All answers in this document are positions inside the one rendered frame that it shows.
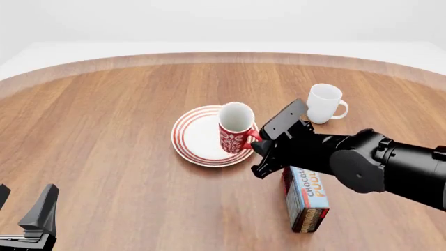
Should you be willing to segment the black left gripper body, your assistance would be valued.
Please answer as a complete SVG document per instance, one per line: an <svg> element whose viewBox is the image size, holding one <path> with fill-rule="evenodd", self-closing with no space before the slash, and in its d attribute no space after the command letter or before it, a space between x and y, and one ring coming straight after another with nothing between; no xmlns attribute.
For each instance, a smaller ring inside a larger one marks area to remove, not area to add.
<svg viewBox="0 0 446 251"><path fill-rule="evenodd" d="M25 231L22 235L0 235L0 251L52 251L56 237L43 231Z"/></svg>

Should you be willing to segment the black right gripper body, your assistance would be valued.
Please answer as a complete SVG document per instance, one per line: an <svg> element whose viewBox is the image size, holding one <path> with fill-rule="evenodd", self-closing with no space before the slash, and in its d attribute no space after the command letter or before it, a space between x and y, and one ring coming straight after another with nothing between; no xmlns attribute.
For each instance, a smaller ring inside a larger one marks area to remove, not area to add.
<svg viewBox="0 0 446 251"><path fill-rule="evenodd" d="M272 139L265 132L260 133L262 140L272 140L267 156L262 157L258 165L251 170L255 177L263 179L266 176L285 167L299 167L313 169L316 166L314 155L315 133L297 133L295 135L281 135Z"/></svg>

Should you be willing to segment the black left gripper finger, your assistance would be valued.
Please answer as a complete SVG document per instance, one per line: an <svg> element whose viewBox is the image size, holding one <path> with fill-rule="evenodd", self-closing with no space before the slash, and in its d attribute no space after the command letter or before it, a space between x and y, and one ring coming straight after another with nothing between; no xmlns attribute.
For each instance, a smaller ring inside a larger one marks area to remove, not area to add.
<svg viewBox="0 0 446 251"><path fill-rule="evenodd" d="M59 189L54 184L46 185L31 210L18 223L25 236L56 236L55 213L58 196Z"/></svg>
<svg viewBox="0 0 446 251"><path fill-rule="evenodd" d="M0 210L3 208L4 204L6 203L6 200L8 199L10 195L10 188L8 188L6 185L0 183Z"/></svg>

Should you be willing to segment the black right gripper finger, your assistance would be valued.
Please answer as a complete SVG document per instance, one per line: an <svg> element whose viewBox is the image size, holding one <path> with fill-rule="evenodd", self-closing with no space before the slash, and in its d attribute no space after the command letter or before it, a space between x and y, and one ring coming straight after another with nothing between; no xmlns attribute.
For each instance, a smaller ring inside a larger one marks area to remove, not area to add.
<svg viewBox="0 0 446 251"><path fill-rule="evenodd" d="M269 148L272 146L272 140L262 140L261 142L252 142L251 147L254 152L262 156L267 156Z"/></svg>

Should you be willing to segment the red patterned mug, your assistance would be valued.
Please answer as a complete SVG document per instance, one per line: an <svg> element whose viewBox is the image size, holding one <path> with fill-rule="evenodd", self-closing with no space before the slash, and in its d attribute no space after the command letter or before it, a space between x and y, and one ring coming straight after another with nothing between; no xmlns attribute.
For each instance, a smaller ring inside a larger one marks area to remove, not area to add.
<svg viewBox="0 0 446 251"><path fill-rule="evenodd" d="M253 137L258 142L262 139L254 129L255 115L253 110L241 102L229 102L218 112L220 146L230 154L252 149L248 142Z"/></svg>

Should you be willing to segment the white plate with red rings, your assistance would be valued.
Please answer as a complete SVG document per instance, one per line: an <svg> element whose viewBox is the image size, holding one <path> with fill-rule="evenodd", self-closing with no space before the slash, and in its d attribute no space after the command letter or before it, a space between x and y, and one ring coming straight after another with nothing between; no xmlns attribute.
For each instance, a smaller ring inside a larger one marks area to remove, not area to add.
<svg viewBox="0 0 446 251"><path fill-rule="evenodd" d="M228 167L246 160L253 150L230 154L220 146L218 112L222 106L194 108L175 122L171 143L185 160L202 167Z"/></svg>

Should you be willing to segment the plain white mug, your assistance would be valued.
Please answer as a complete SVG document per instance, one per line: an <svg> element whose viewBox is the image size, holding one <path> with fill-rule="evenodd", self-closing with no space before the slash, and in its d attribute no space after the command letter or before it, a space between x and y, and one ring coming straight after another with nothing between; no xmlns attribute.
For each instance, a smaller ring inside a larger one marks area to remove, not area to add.
<svg viewBox="0 0 446 251"><path fill-rule="evenodd" d="M323 124L330 119L343 119L349 106L341 98L343 93L334 85L318 83L311 87L307 98L307 117L312 123ZM344 106L343 114L335 116L338 106Z"/></svg>

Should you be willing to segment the chocolate pudding box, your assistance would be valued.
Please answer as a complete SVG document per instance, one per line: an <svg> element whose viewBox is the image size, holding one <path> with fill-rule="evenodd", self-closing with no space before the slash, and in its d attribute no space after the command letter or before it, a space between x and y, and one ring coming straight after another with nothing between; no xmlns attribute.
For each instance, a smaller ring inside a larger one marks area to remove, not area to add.
<svg viewBox="0 0 446 251"><path fill-rule="evenodd" d="M313 233L330 210L318 173L286 167L282 172L285 202L292 231Z"/></svg>

